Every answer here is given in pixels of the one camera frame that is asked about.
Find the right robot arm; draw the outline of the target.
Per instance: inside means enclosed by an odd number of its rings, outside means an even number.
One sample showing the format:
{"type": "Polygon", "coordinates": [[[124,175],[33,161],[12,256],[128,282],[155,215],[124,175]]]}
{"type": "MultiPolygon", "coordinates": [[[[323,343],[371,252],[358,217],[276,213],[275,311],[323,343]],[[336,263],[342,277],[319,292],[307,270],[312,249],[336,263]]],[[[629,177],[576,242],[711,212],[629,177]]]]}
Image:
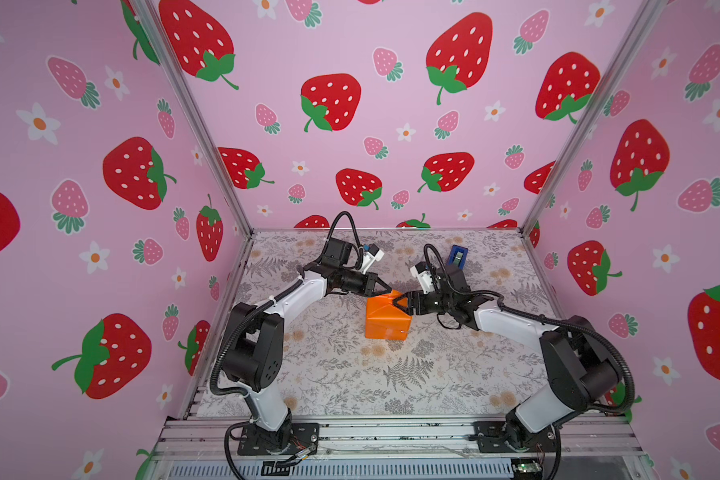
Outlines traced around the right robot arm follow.
{"type": "Polygon", "coordinates": [[[582,317],[566,321],[512,308],[501,294],[473,290],[459,269],[412,269],[421,288],[396,296],[393,305],[410,316],[446,315],[461,327],[494,333],[539,355],[546,384],[506,416],[505,435],[518,444],[550,426],[589,410],[606,411],[598,400],[627,380],[615,347],[582,317]]]}

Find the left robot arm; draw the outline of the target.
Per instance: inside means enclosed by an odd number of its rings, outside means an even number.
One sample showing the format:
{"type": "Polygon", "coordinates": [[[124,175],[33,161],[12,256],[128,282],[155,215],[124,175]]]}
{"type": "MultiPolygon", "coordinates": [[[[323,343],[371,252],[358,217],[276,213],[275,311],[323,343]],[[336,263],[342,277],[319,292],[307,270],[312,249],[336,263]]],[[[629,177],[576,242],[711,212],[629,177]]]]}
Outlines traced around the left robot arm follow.
{"type": "Polygon", "coordinates": [[[277,384],[286,323],[333,293],[364,298],[390,293],[391,287],[370,271],[383,256],[375,244],[330,238],[317,259],[301,268],[285,290],[259,304],[236,304],[229,311],[208,380],[211,393],[241,396],[261,431],[288,431],[291,412],[277,384]]]}

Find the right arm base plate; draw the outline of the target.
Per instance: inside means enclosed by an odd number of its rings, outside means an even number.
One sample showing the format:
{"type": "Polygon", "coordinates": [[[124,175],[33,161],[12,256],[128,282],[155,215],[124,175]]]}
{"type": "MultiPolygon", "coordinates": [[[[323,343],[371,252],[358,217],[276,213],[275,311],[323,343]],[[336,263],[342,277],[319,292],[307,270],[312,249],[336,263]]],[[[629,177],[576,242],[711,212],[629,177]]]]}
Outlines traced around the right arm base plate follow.
{"type": "Polygon", "coordinates": [[[559,439],[552,426],[537,433],[529,433],[520,424],[500,421],[473,423],[469,441],[477,443],[481,453],[555,453],[559,439]]]}

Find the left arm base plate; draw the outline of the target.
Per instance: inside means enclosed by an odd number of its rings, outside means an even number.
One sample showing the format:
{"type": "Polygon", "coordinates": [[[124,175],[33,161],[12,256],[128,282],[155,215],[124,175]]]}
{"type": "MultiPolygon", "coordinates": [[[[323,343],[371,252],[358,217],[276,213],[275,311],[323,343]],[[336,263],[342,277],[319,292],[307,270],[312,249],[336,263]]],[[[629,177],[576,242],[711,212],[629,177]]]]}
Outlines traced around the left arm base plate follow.
{"type": "Polygon", "coordinates": [[[319,442],[319,423],[285,423],[277,432],[248,425],[243,429],[237,454],[240,456],[295,455],[314,449],[319,442]]]}

